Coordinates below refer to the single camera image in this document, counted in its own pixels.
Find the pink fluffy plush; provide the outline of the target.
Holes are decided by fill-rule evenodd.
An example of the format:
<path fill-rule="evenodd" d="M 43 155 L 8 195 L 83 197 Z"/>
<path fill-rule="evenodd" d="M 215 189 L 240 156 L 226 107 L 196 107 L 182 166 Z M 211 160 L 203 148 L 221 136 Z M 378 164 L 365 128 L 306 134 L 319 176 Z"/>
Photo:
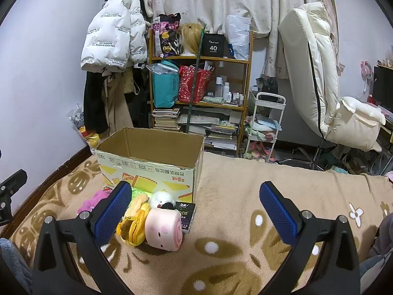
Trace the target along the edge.
<path fill-rule="evenodd" d="M 82 203 L 81 207 L 77 211 L 77 215 L 84 211 L 91 212 L 101 200 L 107 198 L 111 193 L 111 189 L 96 191 L 92 198 L 87 199 Z"/>

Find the yellow bear plush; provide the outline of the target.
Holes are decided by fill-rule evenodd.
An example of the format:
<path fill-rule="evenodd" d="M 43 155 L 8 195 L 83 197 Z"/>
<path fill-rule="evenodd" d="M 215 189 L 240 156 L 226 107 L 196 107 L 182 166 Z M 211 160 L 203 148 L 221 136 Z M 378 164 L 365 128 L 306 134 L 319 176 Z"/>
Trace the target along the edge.
<path fill-rule="evenodd" d="M 122 241 L 131 246 L 139 246 L 144 242 L 145 223 L 150 210 L 147 194 L 142 193 L 133 198 L 116 228 L 116 234 Z"/>

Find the pink pig roll plush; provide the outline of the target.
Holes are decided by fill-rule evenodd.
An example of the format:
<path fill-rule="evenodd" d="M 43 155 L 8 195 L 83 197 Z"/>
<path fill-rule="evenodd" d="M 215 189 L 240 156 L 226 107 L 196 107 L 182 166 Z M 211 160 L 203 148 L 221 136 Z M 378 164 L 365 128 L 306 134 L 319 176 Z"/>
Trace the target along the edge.
<path fill-rule="evenodd" d="M 144 226 L 148 245 L 168 252 L 177 251 L 182 244 L 181 214 L 177 210 L 152 208 Z"/>

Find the white round bird plush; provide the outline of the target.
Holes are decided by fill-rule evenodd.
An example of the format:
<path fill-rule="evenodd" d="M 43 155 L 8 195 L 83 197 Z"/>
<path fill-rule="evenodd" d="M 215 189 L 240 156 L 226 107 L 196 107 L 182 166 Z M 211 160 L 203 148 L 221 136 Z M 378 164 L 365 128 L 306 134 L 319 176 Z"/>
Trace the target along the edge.
<path fill-rule="evenodd" d="M 151 208 L 175 210 L 176 203 L 168 192 L 159 191 L 149 198 L 149 205 Z"/>

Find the green tissue pack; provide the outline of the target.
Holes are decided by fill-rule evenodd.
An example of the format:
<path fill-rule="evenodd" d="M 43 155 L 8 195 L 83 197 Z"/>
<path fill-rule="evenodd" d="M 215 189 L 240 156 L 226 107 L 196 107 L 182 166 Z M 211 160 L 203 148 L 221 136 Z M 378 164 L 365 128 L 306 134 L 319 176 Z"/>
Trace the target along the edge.
<path fill-rule="evenodd" d="M 145 194 L 147 195 L 147 198 L 151 198 L 152 194 L 150 192 L 141 190 L 141 189 L 137 189 L 132 187 L 132 199 L 134 200 L 137 196 L 141 195 L 141 194 Z"/>

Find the plastic bag of toys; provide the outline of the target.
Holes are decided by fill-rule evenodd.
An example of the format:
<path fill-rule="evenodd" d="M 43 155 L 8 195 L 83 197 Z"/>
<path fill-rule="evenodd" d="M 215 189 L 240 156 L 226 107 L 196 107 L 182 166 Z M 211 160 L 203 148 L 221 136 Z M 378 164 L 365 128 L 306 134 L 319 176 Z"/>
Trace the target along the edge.
<path fill-rule="evenodd" d="M 100 144 L 100 138 L 95 131 L 88 131 L 86 129 L 82 106 L 80 106 L 80 104 L 77 104 L 76 108 L 69 111 L 67 116 L 70 122 L 73 123 L 75 129 L 77 129 L 77 131 L 79 132 L 80 136 L 84 139 L 84 141 L 89 146 L 91 153 L 94 155 L 95 149 Z"/>

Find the cardboard box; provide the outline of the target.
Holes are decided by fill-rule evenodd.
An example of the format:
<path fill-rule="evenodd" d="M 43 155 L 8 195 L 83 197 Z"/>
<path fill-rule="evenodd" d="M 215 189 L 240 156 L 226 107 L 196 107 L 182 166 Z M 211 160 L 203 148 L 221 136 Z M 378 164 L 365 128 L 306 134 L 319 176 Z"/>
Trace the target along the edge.
<path fill-rule="evenodd" d="M 159 129 L 124 128 L 95 149 L 108 185 L 126 181 L 149 194 L 168 192 L 193 203 L 200 179 L 204 137 Z"/>

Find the beige coat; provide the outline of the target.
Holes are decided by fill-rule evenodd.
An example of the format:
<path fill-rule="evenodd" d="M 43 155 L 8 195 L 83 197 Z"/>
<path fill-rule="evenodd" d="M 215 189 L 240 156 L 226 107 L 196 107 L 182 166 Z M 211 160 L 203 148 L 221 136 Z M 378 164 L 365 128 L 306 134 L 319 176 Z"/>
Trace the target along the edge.
<path fill-rule="evenodd" d="M 133 92 L 135 86 L 131 69 L 105 77 L 102 99 L 110 135 L 123 128 L 133 128 L 125 98 L 126 93 Z"/>

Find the stack of books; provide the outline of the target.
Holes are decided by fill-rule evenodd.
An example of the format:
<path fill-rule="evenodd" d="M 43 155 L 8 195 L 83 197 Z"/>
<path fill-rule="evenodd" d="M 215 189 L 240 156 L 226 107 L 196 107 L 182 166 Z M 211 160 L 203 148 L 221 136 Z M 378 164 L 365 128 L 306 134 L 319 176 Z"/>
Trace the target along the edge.
<path fill-rule="evenodd" d="M 154 109 L 152 112 L 152 117 L 154 120 L 153 127 L 166 131 L 179 131 L 181 128 L 177 123 L 179 114 L 180 109 L 178 108 Z"/>

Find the black monitor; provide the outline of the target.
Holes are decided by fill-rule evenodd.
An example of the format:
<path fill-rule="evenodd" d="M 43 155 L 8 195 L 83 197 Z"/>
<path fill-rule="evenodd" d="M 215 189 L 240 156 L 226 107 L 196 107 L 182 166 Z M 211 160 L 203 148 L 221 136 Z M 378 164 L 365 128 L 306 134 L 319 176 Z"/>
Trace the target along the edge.
<path fill-rule="evenodd" d="M 393 70 L 377 66 L 374 68 L 373 99 L 385 109 L 393 109 Z"/>

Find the teal bag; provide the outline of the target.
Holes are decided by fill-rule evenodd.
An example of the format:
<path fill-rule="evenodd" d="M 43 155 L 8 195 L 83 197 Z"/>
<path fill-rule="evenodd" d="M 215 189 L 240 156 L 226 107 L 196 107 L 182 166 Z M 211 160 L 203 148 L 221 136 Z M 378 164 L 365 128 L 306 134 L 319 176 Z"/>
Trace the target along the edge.
<path fill-rule="evenodd" d="M 153 101 L 158 109 L 171 108 L 179 99 L 179 67 L 170 61 L 148 66 L 152 72 Z"/>

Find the wooden bookshelf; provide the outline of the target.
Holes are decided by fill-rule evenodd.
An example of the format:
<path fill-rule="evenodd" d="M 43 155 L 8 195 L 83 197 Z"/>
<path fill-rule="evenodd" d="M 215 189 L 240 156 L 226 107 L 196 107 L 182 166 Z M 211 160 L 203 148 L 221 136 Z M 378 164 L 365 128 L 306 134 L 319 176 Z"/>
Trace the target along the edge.
<path fill-rule="evenodd" d="M 199 118 L 191 118 L 190 124 L 197 127 L 205 127 L 205 150 L 216 154 L 226 155 L 229 157 L 240 157 L 240 149 L 244 137 L 244 119 L 247 116 L 248 109 L 248 93 L 251 79 L 252 60 L 236 60 L 230 58 L 218 57 L 200 57 L 201 62 L 210 61 L 215 65 L 216 70 L 212 74 L 212 78 L 220 75 L 226 76 L 229 83 L 230 92 L 232 94 L 240 94 L 244 96 L 242 104 L 223 103 L 217 104 L 206 101 L 199 101 L 193 106 L 188 103 L 176 101 L 174 107 L 179 109 L 177 118 L 177 131 L 186 131 L 186 120 L 181 118 L 191 111 L 191 116 L 199 116 Z M 227 120 L 229 123 L 236 125 L 236 130 L 232 136 L 218 131 L 211 124 L 207 124 L 207 120 L 219 117 L 221 120 Z"/>

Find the cream gaming chair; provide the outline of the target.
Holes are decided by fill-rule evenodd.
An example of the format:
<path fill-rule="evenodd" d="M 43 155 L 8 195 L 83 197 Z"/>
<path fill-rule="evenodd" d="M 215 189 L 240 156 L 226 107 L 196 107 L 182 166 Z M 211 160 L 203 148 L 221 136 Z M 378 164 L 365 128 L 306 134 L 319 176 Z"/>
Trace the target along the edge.
<path fill-rule="evenodd" d="M 364 152 L 380 152 L 377 138 L 386 118 L 370 104 L 340 96 L 330 33 L 321 2 L 291 9 L 279 24 L 295 107 L 323 140 Z"/>

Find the white plastic bag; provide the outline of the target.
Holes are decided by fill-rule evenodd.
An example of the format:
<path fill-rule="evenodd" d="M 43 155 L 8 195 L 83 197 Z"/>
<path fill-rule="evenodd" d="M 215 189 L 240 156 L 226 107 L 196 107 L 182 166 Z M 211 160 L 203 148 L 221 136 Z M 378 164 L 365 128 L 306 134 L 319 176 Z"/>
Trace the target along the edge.
<path fill-rule="evenodd" d="M 239 15 L 226 17 L 226 35 L 230 52 L 237 60 L 249 59 L 251 18 Z"/>

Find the floral curtain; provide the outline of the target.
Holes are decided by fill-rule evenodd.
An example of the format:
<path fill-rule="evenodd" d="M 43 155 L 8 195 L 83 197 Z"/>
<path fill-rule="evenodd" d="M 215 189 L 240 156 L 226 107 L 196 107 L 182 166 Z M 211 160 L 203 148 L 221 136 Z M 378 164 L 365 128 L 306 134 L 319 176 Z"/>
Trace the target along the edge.
<path fill-rule="evenodd" d="M 279 36 L 279 24 L 293 8 L 320 1 L 324 4 L 330 24 L 333 52 L 339 54 L 338 19 L 334 0 L 148 0 L 155 16 L 180 13 L 183 23 L 200 23 L 215 33 L 225 32 L 228 15 L 251 19 L 251 29 L 258 38 L 267 38 L 268 46 L 262 75 L 288 77 Z"/>

